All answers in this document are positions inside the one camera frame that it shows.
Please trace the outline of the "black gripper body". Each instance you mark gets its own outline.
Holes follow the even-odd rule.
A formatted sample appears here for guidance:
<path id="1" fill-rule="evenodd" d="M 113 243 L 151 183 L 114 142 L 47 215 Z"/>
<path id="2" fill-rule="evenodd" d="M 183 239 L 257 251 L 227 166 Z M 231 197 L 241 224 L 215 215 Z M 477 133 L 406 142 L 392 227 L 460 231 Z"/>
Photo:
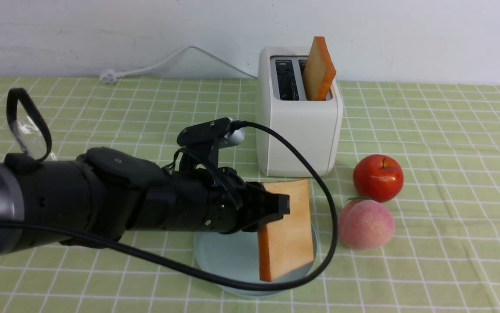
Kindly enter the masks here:
<path id="1" fill-rule="evenodd" d="M 259 230 L 268 219 L 265 190 L 242 180 L 233 168 L 221 168 L 242 199 L 236 208 L 210 172 L 174 172 L 166 183 L 151 186 L 132 214 L 133 230 L 234 233 Z"/>

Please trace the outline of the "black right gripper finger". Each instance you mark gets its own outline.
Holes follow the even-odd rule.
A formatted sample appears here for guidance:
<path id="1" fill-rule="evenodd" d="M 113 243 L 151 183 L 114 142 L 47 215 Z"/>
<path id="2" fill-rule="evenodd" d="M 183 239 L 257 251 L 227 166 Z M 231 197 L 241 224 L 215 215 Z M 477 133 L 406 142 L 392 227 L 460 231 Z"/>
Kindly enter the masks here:
<path id="1" fill-rule="evenodd" d="M 286 194 L 260 192 L 255 201 L 255 215 L 258 226 L 280 221 L 290 214 L 290 197 Z"/>

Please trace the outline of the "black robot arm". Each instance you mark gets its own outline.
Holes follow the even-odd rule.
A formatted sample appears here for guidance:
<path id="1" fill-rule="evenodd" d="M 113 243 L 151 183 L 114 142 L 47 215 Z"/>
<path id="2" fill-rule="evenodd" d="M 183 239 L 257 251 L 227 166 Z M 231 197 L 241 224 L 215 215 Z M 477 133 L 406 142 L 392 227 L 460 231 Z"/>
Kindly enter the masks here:
<path id="1" fill-rule="evenodd" d="M 99 147 L 75 160 L 0 163 L 0 256 L 53 243 L 104 248 L 57 228 L 117 242 L 128 230 L 256 232 L 289 213 L 289 196 L 211 162 L 177 171 Z"/>

